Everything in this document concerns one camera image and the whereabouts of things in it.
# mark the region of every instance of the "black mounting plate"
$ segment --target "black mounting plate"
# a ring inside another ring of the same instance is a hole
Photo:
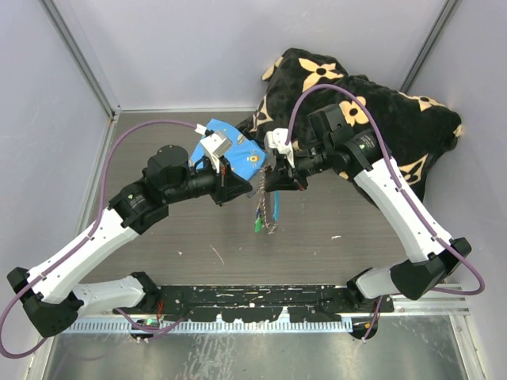
[[[213,322],[221,314],[225,322],[241,319],[245,323],[275,321],[284,307],[291,322],[340,321],[340,314],[364,314],[373,311],[374,300],[355,309],[346,296],[346,287],[334,285],[283,286],[163,286],[159,301],[167,321],[186,317],[192,321]],[[390,299],[383,300],[380,311],[395,310]],[[124,309],[132,316],[146,310]]]

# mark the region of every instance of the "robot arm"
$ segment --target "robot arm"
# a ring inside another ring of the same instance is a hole
[[[185,149],[164,146],[148,160],[143,177],[125,186],[109,201],[92,237],[88,237],[90,226],[50,259],[29,270],[15,268],[7,276],[14,291],[19,292],[88,237],[76,254],[21,298],[25,312],[41,336],[54,336],[78,317],[117,307],[135,306],[147,313],[154,310],[158,288],[146,273],[135,272],[105,283],[79,282],[119,247],[168,216],[169,204],[209,194],[222,205],[252,190],[250,183],[236,175],[223,156],[231,146],[223,133],[209,133],[200,143],[205,152],[202,169],[196,169],[199,162],[189,167]]]
[[[265,146],[276,156],[273,171],[267,174],[266,191],[304,190],[307,177],[326,169],[346,173],[375,202],[400,238],[408,260],[389,268],[368,269],[347,282],[349,298],[354,305],[379,297],[401,293],[410,299],[419,299],[437,283],[449,276],[459,265],[448,250],[436,240],[441,238],[465,257],[471,252],[467,240],[453,239],[428,213],[415,196],[391,158],[402,187],[392,180],[379,143],[372,131],[358,135],[345,122],[337,105],[313,112],[308,121],[314,133],[311,148],[294,154],[285,144],[288,131],[268,132]],[[416,212],[407,203],[401,190],[415,204],[415,208],[436,232],[432,235]]]

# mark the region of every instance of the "black fabric with flower pattern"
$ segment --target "black fabric with flower pattern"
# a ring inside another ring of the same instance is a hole
[[[429,169],[462,135],[456,112],[430,97],[409,96],[371,82],[366,75],[348,75],[333,57],[288,49],[266,71],[268,89],[255,113],[236,127],[262,146],[267,131],[287,127],[294,104],[303,91],[331,83],[355,94],[375,118],[406,181],[422,200]],[[357,104],[331,89],[312,93],[301,105],[292,135],[294,147],[308,148],[311,129],[307,115],[336,103],[357,133],[371,128]]]

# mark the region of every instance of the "green tag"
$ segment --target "green tag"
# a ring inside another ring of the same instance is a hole
[[[262,218],[259,217],[257,218],[257,220],[255,221],[255,232],[261,232],[262,230]]]

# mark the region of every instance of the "white cable tray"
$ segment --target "white cable tray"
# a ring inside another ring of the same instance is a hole
[[[164,321],[162,327],[171,322]],[[171,334],[223,334],[223,333],[350,333],[352,332],[352,318],[343,317],[339,322],[302,322],[291,323],[287,318],[279,318],[274,322],[243,323],[235,321],[227,323],[221,319],[215,322],[180,323]],[[77,320],[71,327],[62,333],[88,334],[88,333],[130,333],[131,325],[118,317],[83,318]]]

